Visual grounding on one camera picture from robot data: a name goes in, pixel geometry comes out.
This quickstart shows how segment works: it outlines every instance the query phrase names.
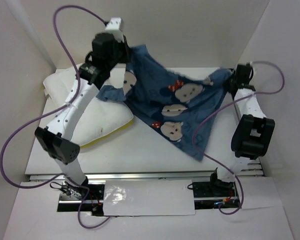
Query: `white panel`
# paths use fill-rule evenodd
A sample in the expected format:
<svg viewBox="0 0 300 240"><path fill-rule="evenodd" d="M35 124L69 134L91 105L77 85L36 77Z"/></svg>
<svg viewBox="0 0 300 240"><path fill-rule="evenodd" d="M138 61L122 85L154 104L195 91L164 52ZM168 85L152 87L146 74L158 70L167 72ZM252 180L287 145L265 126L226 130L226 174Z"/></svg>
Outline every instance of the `white panel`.
<svg viewBox="0 0 300 240"><path fill-rule="evenodd" d="M194 215L194 193L187 189L190 184L191 180L107 180L104 187L104 215Z"/></svg>
<svg viewBox="0 0 300 240"><path fill-rule="evenodd" d="M48 186L20 189L4 240L293 240L281 206L245 209L231 216L208 209L189 216L117 217L86 230L78 224L76 212L56 212L58 198ZM87 225L104 219L81 215Z"/></svg>
<svg viewBox="0 0 300 240"><path fill-rule="evenodd" d="M193 79L204 79L215 68L173 68ZM111 72L112 78L123 78L124 69L117 68ZM223 104L231 102L227 95ZM48 100L44 112L53 110L52 101ZM238 158L231 151L231 139L237 128L236 111L228 107L215 118L206 153L225 163L228 167L236 165ZM51 120L47 117L40 122L44 127ZM219 165L204 158L199 162L182 152L164 139L143 121L134 118L134 124L117 132L91 147L81 150L79 163L84 173L144 173L144 172L187 172L214 171ZM56 174L60 169L53 159L42 149L37 140L29 158L26 173Z"/></svg>
<svg viewBox="0 0 300 240"><path fill-rule="evenodd" d="M261 163L272 176L296 240L300 240L300 0L272 0L240 61L268 60L286 77L285 89L258 96L262 111L275 120L267 154ZM280 75L257 66L257 90L280 86Z"/></svg>
<svg viewBox="0 0 300 240"><path fill-rule="evenodd" d="M56 8L77 4L105 20L121 17L128 44L147 44L166 67L231 66L238 61L269 0L20 0L57 68L70 62L53 30ZM67 9L57 18L60 35L81 63L103 24Z"/></svg>
<svg viewBox="0 0 300 240"><path fill-rule="evenodd" d="M243 209L282 206L272 177L241 177L240 181L244 190ZM241 199L241 191L238 191L238 194Z"/></svg>
<svg viewBox="0 0 300 240"><path fill-rule="evenodd" d="M0 150L8 136L39 116L45 104L42 82L52 69L0 0ZM34 141L36 124L16 135L4 154L4 169L17 183ZM0 240L3 239L18 190L0 174Z"/></svg>

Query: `yellow edge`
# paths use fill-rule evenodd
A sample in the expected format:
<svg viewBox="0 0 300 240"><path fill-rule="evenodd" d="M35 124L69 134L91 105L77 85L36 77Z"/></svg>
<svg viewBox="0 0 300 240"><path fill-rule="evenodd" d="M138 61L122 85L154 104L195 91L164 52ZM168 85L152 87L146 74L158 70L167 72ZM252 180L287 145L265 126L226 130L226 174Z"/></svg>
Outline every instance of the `yellow edge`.
<svg viewBox="0 0 300 240"><path fill-rule="evenodd" d="M114 133L117 133L121 130L124 130L124 129L127 129L129 126L131 126L132 124L134 123L134 118L132 118L128 123L126 123L125 125L119 127L118 129L114 130L113 132L110 132L109 134L105 135L105 136L102 136L102 137L99 137L97 138L96 140L93 140L85 145L82 145L80 146L80 148L84 149L84 148L87 148L87 147L90 147L91 145L95 144L96 142L99 142L101 141L102 139L105 139L107 138L108 136L114 134Z"/></svg>

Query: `blue cloth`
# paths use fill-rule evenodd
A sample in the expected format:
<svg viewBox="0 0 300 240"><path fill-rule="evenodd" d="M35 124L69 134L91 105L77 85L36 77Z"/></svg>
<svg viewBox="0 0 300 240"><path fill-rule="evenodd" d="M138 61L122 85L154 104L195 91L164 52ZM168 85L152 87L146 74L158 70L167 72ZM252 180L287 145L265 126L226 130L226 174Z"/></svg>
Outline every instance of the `blue cloth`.
<svg viewBox="0 0 300 240"><path fill-rule="evenodd" d="M193 81L167 71L148 53L145 45L132 47L122 88L104 85L97 98L125 102L132 113L183 152L202 161L192 136L225 98L222 83L231 76L218 69L203 80ZM196 144L204 151L214 122L212 117L197 133Z"/></svg>

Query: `folded fabric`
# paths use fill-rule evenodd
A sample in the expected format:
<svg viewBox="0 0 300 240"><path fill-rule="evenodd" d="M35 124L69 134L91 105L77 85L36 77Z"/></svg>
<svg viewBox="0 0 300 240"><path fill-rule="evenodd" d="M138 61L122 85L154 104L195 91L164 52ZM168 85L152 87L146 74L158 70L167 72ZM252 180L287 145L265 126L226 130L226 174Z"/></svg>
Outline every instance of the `folded fabric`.
<svg viewBox="0 0 300 240"><path fill-rule="evenodd" d="M73 67L54 73L43 81L57 108L65 104L74 81L76 73ZM71 141L82 148L87 147L111 133L130 126L133 118L134 115L124 103L104 102L95 97L82 114Z"/></svg>
<svg viewBox="0 0 300 240"><path fill-rule="evenodd" d="M202 154L192 144L192 136L199 124L220 108L226 95L222 85L231 75L229 69L218 69L206 79L191 80L166 70L149 55L146 46L141 45L132 48L122 88L104 85L97 98L124 101L132 113L153 130L202 161ZM196 135L195 144L203 151L214 119L212 117Z"/></svg>

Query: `stacked cloth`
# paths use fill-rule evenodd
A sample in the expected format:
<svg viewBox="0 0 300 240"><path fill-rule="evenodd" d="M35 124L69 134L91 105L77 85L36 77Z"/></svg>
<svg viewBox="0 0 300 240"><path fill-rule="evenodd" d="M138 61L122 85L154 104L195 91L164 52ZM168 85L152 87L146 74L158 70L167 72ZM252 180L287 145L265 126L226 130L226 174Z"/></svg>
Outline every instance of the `stacked cloth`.
<svg viewBox="0 0 300 240"><path fill-rule="evenodd" d="M202 161L192 137L200 123L220 108L227 93L223 82L232 71L220 68L203 80L191 80L166 70L149 55L145 45L131 49L131 62L126 65L122 87L104 85L97 98L125 102L154 131ZM195 144L202 151L206 149L214 120L210 118L196 135Z"/></svg>

